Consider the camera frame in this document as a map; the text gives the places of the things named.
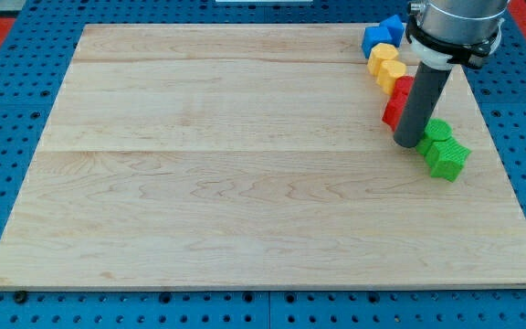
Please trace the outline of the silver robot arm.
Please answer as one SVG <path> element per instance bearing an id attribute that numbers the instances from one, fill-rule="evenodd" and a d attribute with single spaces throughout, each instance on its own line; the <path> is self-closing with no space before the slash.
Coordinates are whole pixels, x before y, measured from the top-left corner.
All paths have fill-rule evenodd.
<path id="1" fill-rule="evenodd" d="M 483 67 L 500 46 L 509 0 L 421 0 L 407 5 L 405 37 L 431 69 Z"/>

